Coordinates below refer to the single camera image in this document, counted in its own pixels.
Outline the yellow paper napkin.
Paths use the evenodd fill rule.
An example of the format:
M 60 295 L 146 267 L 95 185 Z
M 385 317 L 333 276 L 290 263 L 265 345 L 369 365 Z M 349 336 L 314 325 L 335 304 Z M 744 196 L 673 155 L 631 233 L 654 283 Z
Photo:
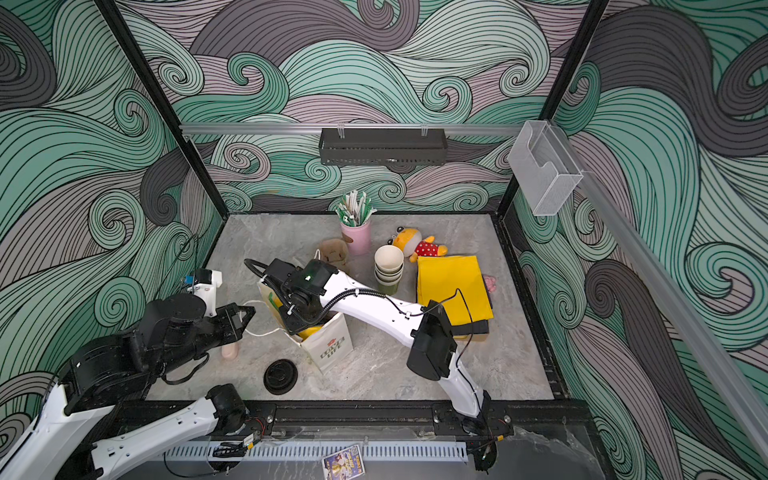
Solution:
M 322 326 L 322 325 L 320 325 L 320 326 L 311 326 L 311 327 L 308 327 L 308 328 L 306 328 L 306 329 L 304 329 L 304 330 L 300 331 L 300 332 L 298 333 L 298 336 L 299 336 L 299 337 L 300 337 L 302 340 L 306 340 L 306 339 L 308 339 L 310 336 L 312 336 L 312 335 L 314 335 L 315 333 L 319 332 L 319 331 L 320 331 L 322 328 L 323 328 L 323 326 Z

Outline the white paper bag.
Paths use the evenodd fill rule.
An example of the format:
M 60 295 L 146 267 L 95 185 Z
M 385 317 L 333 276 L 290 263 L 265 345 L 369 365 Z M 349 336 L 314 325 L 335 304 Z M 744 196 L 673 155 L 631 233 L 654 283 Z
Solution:
M 281 302 L 273 290 L 264 283 L 265 269 L 269 264 L 250 258 L 244 260 L 246 268 L 259 278 L 260 302 L 268 307 L 276 319 L 278 331 L 306 353 L 320 371 L 328 370 L 353 351 L 351 335 L 345 316 L 341 313 L 327 312 L 328 315 L 320 324 L 323 328 L 306 340 L 302 340 L 298 334 L 289 334 L 278 313 L 278 307 L 281 305 Z M 295 266 L 303 268 L 307 264 Z

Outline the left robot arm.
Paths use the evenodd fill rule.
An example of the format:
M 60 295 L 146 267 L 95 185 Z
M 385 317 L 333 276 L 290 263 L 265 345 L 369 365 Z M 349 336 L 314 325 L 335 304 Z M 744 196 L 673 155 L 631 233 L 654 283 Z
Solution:
M 212 387 L 190 405 L 145 426 L 92 441 L 98 424 L 157 380 L 211 349 L 242 339 L 255 314 L 230 303 L 207 316 L 189 293 L 150 302 L 126 329 L 78 349 L 56 375 L 37 418 L 1 461 L 4 479 L 113 479 L 171 448 L 209 434 L 239 431 L 246 407 L 233 384 Z

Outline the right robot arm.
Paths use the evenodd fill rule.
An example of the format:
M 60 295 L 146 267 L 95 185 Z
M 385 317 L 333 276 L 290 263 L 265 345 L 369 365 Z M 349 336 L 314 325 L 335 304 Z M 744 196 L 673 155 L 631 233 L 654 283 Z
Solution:
M 407 368 L 438 383 L 458 414 L 484 416 L 486 392 L 465 372 L 442 301 L 422 306 L 393 298 L 319 259 L 300 267 L 247 258 L 244 265 L 278 300 L 277 314 L 291 335 L 320 325 L 332 312 L 356 318 L 408 347 Z

